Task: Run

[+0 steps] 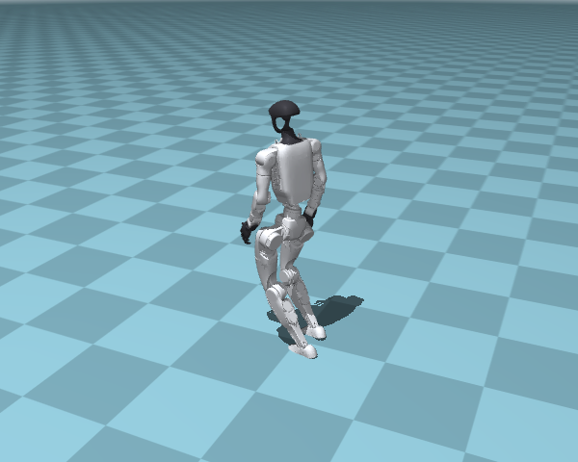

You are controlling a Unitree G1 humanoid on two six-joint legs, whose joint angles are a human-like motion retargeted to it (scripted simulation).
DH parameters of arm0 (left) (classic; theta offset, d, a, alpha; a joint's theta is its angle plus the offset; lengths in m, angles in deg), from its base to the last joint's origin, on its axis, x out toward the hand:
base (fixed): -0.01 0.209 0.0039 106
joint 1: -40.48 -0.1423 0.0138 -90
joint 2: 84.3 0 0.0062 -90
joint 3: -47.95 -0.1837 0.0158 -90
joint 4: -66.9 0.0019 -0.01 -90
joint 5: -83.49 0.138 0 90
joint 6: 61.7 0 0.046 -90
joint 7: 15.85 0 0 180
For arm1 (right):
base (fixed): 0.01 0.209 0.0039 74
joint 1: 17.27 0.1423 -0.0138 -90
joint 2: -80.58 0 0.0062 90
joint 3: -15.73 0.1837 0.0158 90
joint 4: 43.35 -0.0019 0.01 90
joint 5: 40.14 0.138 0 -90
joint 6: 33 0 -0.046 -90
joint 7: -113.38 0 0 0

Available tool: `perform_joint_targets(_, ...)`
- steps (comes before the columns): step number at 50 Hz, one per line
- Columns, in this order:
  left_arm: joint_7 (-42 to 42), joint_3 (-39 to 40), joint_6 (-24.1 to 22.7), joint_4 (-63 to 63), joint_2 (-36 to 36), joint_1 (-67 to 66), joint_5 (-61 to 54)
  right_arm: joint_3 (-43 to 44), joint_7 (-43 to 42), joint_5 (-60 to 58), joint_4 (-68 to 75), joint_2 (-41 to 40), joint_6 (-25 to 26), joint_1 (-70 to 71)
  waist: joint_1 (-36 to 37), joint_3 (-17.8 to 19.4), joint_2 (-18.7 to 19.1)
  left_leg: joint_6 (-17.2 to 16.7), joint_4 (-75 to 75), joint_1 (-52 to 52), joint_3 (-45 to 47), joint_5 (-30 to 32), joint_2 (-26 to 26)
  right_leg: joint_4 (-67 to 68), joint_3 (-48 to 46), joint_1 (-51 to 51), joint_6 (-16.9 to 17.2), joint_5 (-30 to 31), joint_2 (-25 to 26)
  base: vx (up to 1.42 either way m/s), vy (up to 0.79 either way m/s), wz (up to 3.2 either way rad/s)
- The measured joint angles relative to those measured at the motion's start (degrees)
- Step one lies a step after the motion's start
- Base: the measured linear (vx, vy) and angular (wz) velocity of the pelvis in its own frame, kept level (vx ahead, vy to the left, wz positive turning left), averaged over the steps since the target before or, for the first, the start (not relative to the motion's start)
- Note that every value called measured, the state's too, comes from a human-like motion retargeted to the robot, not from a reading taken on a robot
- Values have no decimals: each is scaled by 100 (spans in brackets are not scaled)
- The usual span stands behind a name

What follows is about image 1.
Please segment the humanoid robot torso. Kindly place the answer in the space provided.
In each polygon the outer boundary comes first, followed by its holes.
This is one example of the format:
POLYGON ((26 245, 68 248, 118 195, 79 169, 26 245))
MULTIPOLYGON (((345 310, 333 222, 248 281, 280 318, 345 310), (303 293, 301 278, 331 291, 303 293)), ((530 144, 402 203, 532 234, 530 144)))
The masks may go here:
POLYGON ((283 227, 283 241, 294 241, 304 234, 306 217, 302 216, 299 203, 311 197, 314 184, 311 143, 299 134, 302 142, 288 145, 281 143, 283 138, 280 138, 280 142, 276 140, 268 147, 277 149, 271 183, 277 201, 284 206, 283 213, 275 219, 275 223, 283 227))

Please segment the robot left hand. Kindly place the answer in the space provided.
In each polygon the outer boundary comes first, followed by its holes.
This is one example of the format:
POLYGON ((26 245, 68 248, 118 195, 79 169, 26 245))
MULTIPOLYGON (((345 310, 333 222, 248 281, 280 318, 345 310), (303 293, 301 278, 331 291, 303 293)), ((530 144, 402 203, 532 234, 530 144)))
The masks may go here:
POLYGON ((251 231, 254 231, 258 224, 254 224, 251 228, 249 228, 248 223, 247 222, 242 222, 242 228, 241 228, 241 236, 243 237, 243 241, 245 242, 245 244, 250 244, 249 241, 249 237, 250 237, 250 233, 251 231))

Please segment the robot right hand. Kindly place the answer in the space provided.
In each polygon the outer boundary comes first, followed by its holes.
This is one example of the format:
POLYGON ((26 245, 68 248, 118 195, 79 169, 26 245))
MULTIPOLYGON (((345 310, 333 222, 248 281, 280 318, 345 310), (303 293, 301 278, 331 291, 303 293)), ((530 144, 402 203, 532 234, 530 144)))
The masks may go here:
MULTIPOLYGON (((306 209, 306 207, 305 207, 305 209, 306 209)), ((306 217, 306 221, 310 224, 311 227, 313 226, 313 219, 315 218, 316 213, 317 213, 317 209, 315 210, 315 212, 313 213, 313 216, 311 217, 305 213, 305 210, 303 212, 302 216, 306 217)))

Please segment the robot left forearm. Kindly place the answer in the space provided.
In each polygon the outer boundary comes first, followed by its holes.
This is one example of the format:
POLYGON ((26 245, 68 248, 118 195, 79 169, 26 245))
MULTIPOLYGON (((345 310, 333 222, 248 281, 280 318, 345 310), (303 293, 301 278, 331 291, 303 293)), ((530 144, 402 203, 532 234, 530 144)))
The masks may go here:
POLYGON ((257 202, 257 191, 254 192, 251 204, 250 217, 247 219, 249 228, 251 228, 254 224, 258 224, 258 226, 260 225, 263 213, 265 212, 266 209, 266 205, 257 205, 256 202, 257 202))

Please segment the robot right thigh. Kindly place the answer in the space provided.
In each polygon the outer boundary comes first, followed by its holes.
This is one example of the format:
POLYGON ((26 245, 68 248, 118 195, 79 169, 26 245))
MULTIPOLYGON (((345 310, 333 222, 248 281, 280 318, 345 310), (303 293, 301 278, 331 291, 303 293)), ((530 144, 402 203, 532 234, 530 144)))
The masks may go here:
POLYGON ((298 258, 303 244, 310 240, 314 231, 308 222, 304 228, 304 234, 294 241, 282 241, 280 249, 280 273, 279 278, 285 285, 292 285, 298 281, 298 273, 293 267, 298 258))

